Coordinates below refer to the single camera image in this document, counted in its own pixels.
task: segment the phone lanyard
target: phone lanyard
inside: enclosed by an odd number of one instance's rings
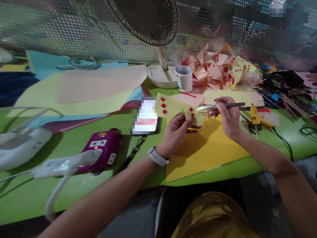
[[[143,135],[140,139],[138,139],[138,142],[136,143],[136,146],[133,147],[131,153],[129,156],[125,159],[125,161],[121,164],[120,168],[113,174],[115,176],[116,174],[120,173],[122,170],[126,169],[128,165],[130,164],[131,160],[135,156],[135,154],[140,150],[140,146],[143,144],[143,142],[147,139],[147,135]]]

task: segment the electric fan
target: electric fan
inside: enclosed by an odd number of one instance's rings
[[[157,47],[160,64],[148,67],[151,82],[160,88],[176,88],[175,67],[166,63],[162,46],[172,42],[178,30],[175,0],[106,0],[122,25],[141,41]]]

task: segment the hand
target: hand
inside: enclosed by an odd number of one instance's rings
[[[173,154],[185,138],[185,134],[198,132],[197,130],[189,130],[189,127],[193,129],[201,128],[199,126],[192,126],[193,120],[194,117],[186,120],[185,113],[180,113],[170,120],[166,125],[163,140],[156,147],[155,151],[163,158],[167,158]]]
[[[217,108],[212,108],[208,115],[217,116],[221,114],[222,125],[224,127],[224,133],[231,139],[238,138],[239,133],[242,132],[239,126],[240,110],[238,107],[225,107],[223,103],[235,103],[232,97],[220,97],[215,99]]]

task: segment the tweezers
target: tweezers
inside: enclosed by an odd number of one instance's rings
[[[245,102],[224,103],[224,106],[226,107],[245,106]],[[217,105],[208,105],[208,106],[198,107],[195,111],[199,111],[201,109],[210,109],[210,108],[217,108]]]

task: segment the fan pole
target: fan pole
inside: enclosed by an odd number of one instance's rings
[[[158,51],[158,59],[159,59],[159,62],[161,64],[162,68],[164,70],[167,70],[167,64],[166,64],[166,60],[165,60],[165,57],[164,57],[164,53],[163,53],[162,47],[161,46],[157,46],[156,50]]]

